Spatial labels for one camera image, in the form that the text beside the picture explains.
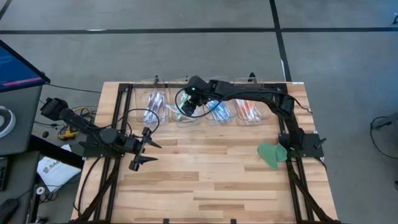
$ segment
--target desk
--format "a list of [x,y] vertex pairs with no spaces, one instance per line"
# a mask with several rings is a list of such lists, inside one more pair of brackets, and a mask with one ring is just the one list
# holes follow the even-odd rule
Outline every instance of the desk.
[[[118,86],[116,82],[104,83],[96,125],[111,124]],[[303,84],[287,83],[287,87],[290,95],[309,106]],[[131,109],[137,103],[135,93]],[[137,97],[137,101],[142,100],[146,99]],[[295,114],[306,133],[314,132],[311,114],[297,105]],[[133,132],[139,134],[143,124],[136,116],[135,111],[131,112],[128,121]],[[235,121],[211,126],[203,119],[196,126],[184,128],[177,127],[169,114],[168,123],[152,136],[163,148],[146,147],[146,154],[159,161],[144,164],[139,172],[134,172],[128,169],[133,155],[126,154],[122,159],[112,222],[161,223],[169,218],[171,223],[229,223],[231,219],[238,223],[294,223],[286,165],[279,163],[279,168],[272,170],[257,155],[257,145],[264,141],[276,144],[278,134],[279,123],[274,114],[260,126],[238,126]],[[82,179],[93,161],[85,162]],[[304,158],[303,163],[310,193],[330,217],[337,219],[325,168],[315,159]],[[103,159],[88,178],[82,208],[98,191],[102,165]],[[299,199],[305,218],[303,198]],[[102,218],[107,202],[105,195]]]
[[[31,135],[41,91],[42,87],[36,86],[0,93],[0,105],[10,109],[16,116],[14,129],[0,139],[0,156],[9,156],[11,161],[6,190],[0,192],[0,203],[33,188],[40,153],[78,168],[83,166],[80,156]],[[11,223],[26,222],[32,192],[19,199],[19,207]]]

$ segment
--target black cable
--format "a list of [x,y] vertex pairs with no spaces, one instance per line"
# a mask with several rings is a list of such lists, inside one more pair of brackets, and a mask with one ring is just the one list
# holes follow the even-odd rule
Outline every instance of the black cable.
[[58,130],[57,127],[51,127],[51,126],[46,126],[46,125],[41,125],[41,124],[36,124],[36,125],[38,125],[38,126],[40,126],[40,127],[43,127],[43,128],[51,128],[51,129]]
[[[74,108],[70,108],[70,109],[74,110],[74,109],[79,108],[79,107],[82,107],[82,106],[75,106]],[[95,107],[95,108],[97,108],[98,106],[83,106],[83,107],[87,107],[87,108]]]
[[77,204],[77,212],[78,212],[80,215],[81,215],[81,212],[80,212],[80,208],[81,208],[81,207],[80,207],[80,205],[81,205],[81,198],[82,198],[82,196],[83,196],[83,190],[84,190],[84,188],[85,188],[85,185],[86,185],[88,176],[90,175],[91,171],[93,170],[95,164],[96,164],[100,159],[101,159],[100,157],[97,158],[97,159],[94,161],[93,165],[91,165],[91,167],[88,169],[87,175],[86,175],[86,177],[85,177],[85,179],[84,179],[84,181],[83,181],[83,184],[81,185],[81,189],[80,189],[80,193],[79,193],[79,200],[78,200],[78,204]]
[[[58,132],[58,135],[63,135],[63,131],[66,131],[66,129],[68,128],[68,126],[67,125],[64,125],[62,128],[61,128],[61,130]],[[57,139],[59,139],[59,140],[61,140],[61,141],[66,141],[66,139],[65,138],[61,138],[60,136],[57,136]]]
[[206,113],[201,114],[201,115],[199,115],[199,116],[188,116],[187,114],[185,114],[185,113],[180,109],[180,107],[179,107],[178,104],[177,104],[177,97],[178,97],[178,95],[179,95],[183,90],[186,90],[186,89],[188,89],[188,88],[191,88],[191,87],[182,88],[181,90],[179,90],[179,91],[177,92],[177,94],[175,95],[174,102],[175,102],[175,106],[177,107],[178,111],[179,111],[181,114],[183,114],[184,116],[189,117],[189,118],[201,118],[201,117],[204,117],[204,116],[210,114],[210,113],[213,112],[213,111],[216,109],[216,107],[217,107],[218,105],[220,105],[225,99],[227,99],[229,96],[231,96],[231,95],[233,95],[233,94],[238,94],[238,93],[273,93],[273,94],[288,96],[288,97],[291,97],[291,98],[298,104],[299,107],[301,107],[301,108],[304,109],[304,110],[307,110],[310,114],[312,114],[312,112],[311,112],[308,108],[303,107],[303,106],[301,105],[301,103],[300,103],[296,98],[294,98],[293,96],[290,96],[289,94],[283,93],[283,92],[280,92],[280,91],[267,91],[267,90],[266,90],[266,91],[236,91],[236,92],[227,94],[227,95],[225,95],[224,97],[222,97],[222,99],[219,100],[219,102],[216,104],[216,106],[214,106],[211,110],[207,111]]
[[44,195],[44,199],[42,200],[41,199],[41,196],[40,196],[40,204],[42,204],[42,203],[47,203],[47,202],[53,202],[53,201],[55,201],[56,199],[58,198],[58,191],[57,192],[55,192],[55,193],[49,193],[49,194],[45,194]]
[[[156,126],[156,128],[152,131],[152,133],[154,133],[154,132],[157,130],[157,128],[159,127],[159,125],[160,125],[160,119],[159,119],[158,115],[156,114],[156,112],[154,112],[154,111],[152,111],[152,110],[149,110],[149,109],[144,109],[144,108],[134,108],[134,109],[129,110],[129,111],[127,112],[126,116],[128,116],[129,113],[132,112],[132,111],[139,111],[139,110],[141,110],[141,111],[148,111],[148,112],[151,112],[151,113],[153,113],[153,114],[155,115],[156,120],[157,120],[157,126]],[[91,127],[91,126],[87,125],[87,124],[84,122],[83,117],[82,117],[82,111],[83,111],[83,110],[80,111],[80,119],[81,119],[81,122],[83,123],[83,125],[84,125],[86,128],[91,128],[91,129],[105,129],[105,128],[108,128],[108,127],[110,127],[110,126],[113,125],[113,123],[112,123],[112,124],[109,124],[109,125],[103,126],[103,127]],[[123,118],[124,118],[123,116],[122,116],[121,118],[119,118],[119,119],[116,121],[116,123],[119,122],[120,120],[122,120]]]
[[131,125],[128,123],[128,122],[126,122],[127,123],[127,126],[129,126],[129,129],[130,129],[130,135],[129,136],[131,136],[132,135],[132,128],[131,128]]
[[57,123],[45,124],[45,123],[41,123],[41,122],[38,122],[38,121],[35,121],[35,123],[36,123],[36,124],[41,124],[41,125],[44,125],[44,126],[51,126],[51,127],[57,127],[57,126],[63,125],[63,124],[57,124]]
[[82,89],[77,89],[77,88],[70,88],[70,87],[65,87],[65,86],[53,85],[53,84],[49,84],[49,83],[47,85],[53,86],[53,87],[57,87],[57,88],[64,88],[64,89],[67,89],[67,90],[85,91],[85,92],[88,92],[88,93],[99,93],[99,94],[101,94],[100,91],[82,90]]
[[79,212],[79,210],[76,208],[76,205],[75,205],[75,203],[73,203],[73,208],[77,211],[77,214],[78,214],[78,216],[80,216],[81,215],[81,213]]
[[374,119],[372,120],[372,122],[371,122],[371,131],[370,131],[370,133],[371,133],[371,139],[372,139],[373,145],[374,145],[374,147],[375,147],[381,154],[383,154],[384,156],[386,156],[386,157],[388,157],[388,158],[391,158],[391,159],[398,159],[398,157],[389,156],[389,155],[385,154],[384,152],[382,152],[382,151],[379,149],[379,147],[376,145],[376,142],[375,142],[374,139],[373,139],[373,134],[372,134],[373,123],[374,123],[377,119],[380,119],[380,118],[386,118],[386,116],[378,116],[377,118],[374,118]]
[[64,183],[63,185],[40,185],[40,186],[35,186],[35,187],[32,187],[29,190],[25,191],[23,194],[18,196],[16,199],[20,199],[22,196],[24,196],[25,194],[29,193],[31,190],[37,189],[39,187],[63,187],[64,185],[67,185],[67,184],[75,184],[75,183],[79,183],[79,182],[80,182],[80,180],[69,182],[69,183],[67,182],[67,183]]
[[328,168],[326,167],[326,164],[321,160],[321,158],[314,157],[316,160],[322,163],[322,165],[325,167],[325,170],[328,171]]
[[392,25],[396,25],[396,24],[398,24],[398,15],[396,16],[396,18],[394,19],[394,22],[392,22]]

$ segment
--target table leg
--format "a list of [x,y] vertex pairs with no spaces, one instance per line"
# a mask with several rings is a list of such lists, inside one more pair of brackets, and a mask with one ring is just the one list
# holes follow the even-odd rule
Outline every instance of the table leg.
[[[36,174],[34,185],[38,185],[40,181],[39,175]],[[33,197],[30,201],[29,209],[29,223],[35,223],[37,217],[37,211],[39,210],[40,195],[36,194],[36,190],[33,190]]]
[[39,151],[42,155],[58,160],[64,164],[82,169],[84,161],[81,156],[66,151],[34,135],[30,136],[29,151]]

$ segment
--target white paper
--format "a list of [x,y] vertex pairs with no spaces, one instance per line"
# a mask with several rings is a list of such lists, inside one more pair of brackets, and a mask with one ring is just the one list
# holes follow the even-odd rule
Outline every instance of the white paper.
[[[61,148],[71,151],[68,144],[63,145]],[[63,164],[60,161],[48,157],[43,157],[37,166],[37,173],[50,192],[57,191],[60,187],[54,186],[62,186],[80,171],[81,170],[76,167]]]

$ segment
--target wire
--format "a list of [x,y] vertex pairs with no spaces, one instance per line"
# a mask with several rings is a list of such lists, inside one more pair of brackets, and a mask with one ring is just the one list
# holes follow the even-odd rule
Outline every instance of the wire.
[[98,162],[100,159],[101,159],[100,157],[97,158],[97,159],[94,161],[93,165],[91,165],[91,167],[88,169],[87,175],[86,175],[86,177],[85,177],[85,179],[84,179],[84,181],[83,181],[83,185],[81,185],[81,189],[80,189],[80,193],[79,193],[79,201],[78,201],[78,204],[77,204],[77,212],[78,212],[79,215],[81,215],[81,212],[80,212],[80,208],[81,208],[81,207],[80,207],[80,205],[81,205],[81,198],[82,198],[82,196],[83,196],[83,190],[84,190],[84,188],[85,188],[85,185],[86,185],[88,176],[90,175],[91,171],[93,170],[95,164],[97,164],[97,162]]
[[373,139],[373,134],[372,134],[373,123],[374,123],[377,119],[380,119],[380,118],[386,118],[386,116],[378,116],[377,118],[374,118],[374,119],[372,120],[372,122],[371,122],[371,131],[370,131],[370,134],[371,134],[371,139],[372,139],[373,145],[374,145],[374,147],[375,147],[381,154],[383,154],[384,156],[386,156],[386,157],[388,157],[388,158],[391,158],[391,159],[398,159],[398,157],[389,156],[389,155],[385,154],[384,152],[382,152],[382,151],[379,149],[379,147],[376,145],[376,142],[375,142],[374,139]]
[[149,109],[144,109],[144,108],[134,108],[134,109],[129,110],[129,111],[127,112],[127,114],[129,114],[129,113],[132,112],[132,111],[148,111],[148,112],[151,112],[151,113],[153,113],[153,114],[155,115],[156,120],[157,120],[157,125],[156,125],[155,129],[152,131],[152,134],[153,134],[153,133],[157,130],[157,128],[160,126],[160,119],[159,119],[158,115],[157,115],[154,111],[151,111],[151,110],[149,110]]
[[64,183],[63,185],[40,185],[40,186],[35,186],[35,187],[32,187],[29,190],[25,191],[23,194],[18,196],[16,199],[20,199],[22,196],[24,196],[25,194],[29,193],[31,190],[37,189],[39,187],[63,187],[64,185],[67,185],[67,184],[75,184],[75,183],[79,183],[79,182],[80,182],[80,180],[69,182],[69,183]]
[[[79,107],[82,107],[82,106],[76,106],[76,107],[70,108],[70,109],[71,109],[71,110],[74,110],[74,109],[79,108]],[[88,107],[88,108],[94,107],[94,108],[97,108],[98,106],[84,106],[84,107]]]
[[44,125],[44,126],[51,126],[51,127],[57,127],[57,126],[63,125],[63,124],[57,124],[57,123],[45,124],[45,123],[41,123],[41,122],[38,122],[38,121],[35,121],[35,123],[36,123],[36,124],[41,124],[41,125]]
[[[82,119],[82,123],[83,123],[83,125],[84,125],[86,128],[91,128],[91,129],[105,129],[105,128],[108,128],[108,127],[114,125],[114,123],[112,123],[112,124],[109,124],[109,125],[103,126],[103,127],[92,127],[92,126],[89,126],[89,125],[87,125],[87,124],[83,121],[83,118],[82,118],[82,111],[83,111],[83,110],[80,111],[80,118]],[[153,113],[153,114],[155,115],[156,120],[157,120],[157,126],[156,126],[156,128],[152,131],[152,133],[154,133],[154,132],[157,130],[157,128],[160,126],[160,119],[159,119],[158,115],[156,114],[156,112],[154,112],[154,111],[152,111],[152,110],[149,110],[149,109],[144,109],[144,108],[134,108],[134,109],[129,110],[129,111],[127,112],[126,116],[128,116],[129,113],[132,112],[132,111],[148,111],[148,112],[151,112],[151,113]],[[119,121],[122,120],[123,118],[124,118],[124,116],[122,116],[121,118],[119,118],[115,123],[119,122]]]
[[51,128],[51,129],[58,130],[57,127],[51,127],[51,126],[46,126],[46,125],[41,125],[41,124],[36,124],[36,125],[39,125],[40,127],[43,127],[43,128]]
[[290,95],[287,94],[287,93],[283,93],[283,92],[280,92],[280,91],[236,91],[236,92],[227,94],[227,95],[225,95],[224,97],[222,97],[222,99],[220,99],[220,101],[219,101],[211,110],[207,111],[206,113],[201,114],[201,115],[198,115],[198,116],[188,116],[187,114],[185,114],[185,113],[181,110],[181,108],[180,108],[180,107],[178,106],[178,104],[177,104],[177,97],[178,97],[178,95],[179,95],[183,90],[186,90],[186,89],[188,89],[188,88],[191,88],[191,87],[182,88],[181,90],[179,90],[179,91],[177,92],[177,94],[175,95],[174,102],[175,102],[175,106],[177,107],[178,111],[179,111],[181,114],[183,114],[184,116],[187,116],[187,117],[189,117],[189,118],[201,118],[201,117],[204,117],[204,116],[210,114],[210,113],[213,112],[213,111],[216,109],[216,107],[217,107],[218,105],[220,105],[225,99],[227,99],[227,98],[228,98],[229,96],[231,96],[231,95],[238,94],[238,93],[273,93],[273,94],[288,96],[288,97],[291,97],[291,98],[298,104],[299,107],[301,107],[302,109],[306,110],[308,113],[312,114],[312,112],[311,112],[308,108],[303,107],[303,106],[301,105],[301,103],[300,103],[296,98],[294,98],[293,96],[290,96]]
[[77,214],[78,214],[78,216],[80,216],[81,215],[81,213],[80,213],[80,211],[76,208],[76,205],[75,205],[75,203],[73,203],[73,208],[76,210],[76,212],[77,212]]
[[81,119],[81,122],[84,124],[84,126],[87,126],[85,121],[83,120],[83,111],[84,110],[87,110],[90,113],[89,122],[91,123],[91,117],[93,116],[93,113],[91,112],[91,110],[89,108],[82,106],[82,107],[79,107],[79,108],[75,109],[75,111],[77,111],[77,110],[80,110],[80,119]]
[[[43,132],[38,131],[38,130],[32,130],[32,132],[33,133],[37,133],[37,134],[43,134]],[[76,131],[76,132],[69,133],[69,134],[49,134],[48,136],[50,136],[50,137],[60,137],[60,138],[62,138],[62,137],[72,137],[72,136],[74,136],[74,135],[76,135],[78,133],[79,132]]]
[[53,85],[53,84],[49,84],[49,83],[47,83],[47,85],[53,86],[53,87],[57,87],[57,88],[64,88],[64,89],[67,89],[67,90],[85,91],[85,92],[88,92],[88,93],[99,93],[99,94],[101,94],[100,91],[82,90],[82,89],[77,89],[77,88],[70,88],[70,87],[65,87],[65,86]]
[[318,160],[322,165],[325,167],[325,170],[328,171],[328,168],[326,167],[326,164],[321,160],[319,157],[314,157],[316,160]]
[[392,22],[392,25],[396,25],[396,24],[398,24],[398,15],[396,16],[396,18],[394,19],[394,22]]
[[44,200],[42,200],[41,199],[41,196],[40,196],[40,204],[42,204],[42,203],[47,203],[47,202],[53,202],[53,201],[55,201],[56,199],[58,198],[58,191],[57,192],[55,192],[55,193],[49,193],[49,194],[46,194],[46,195],[44,195]]
[[57,138],[58,138],[59,140],[61,140],[61,141],[66,141],[66,140],[67,140],[67,139],[61,137],[62,132],[63,132],[64,130],[66,130],[67,128],[68,128],[68,126],[67,126],[67,125],[64,125],[64,126],[61,128],[61,130],[58,132]]
[[129,126],[129,129],[130,129],[130,134],[129,134],[129,136],[131,136],[132,135],[132,128],[131,128],[131,125],[128,123],[128,122],[126,122],[127,123],[127,126]]

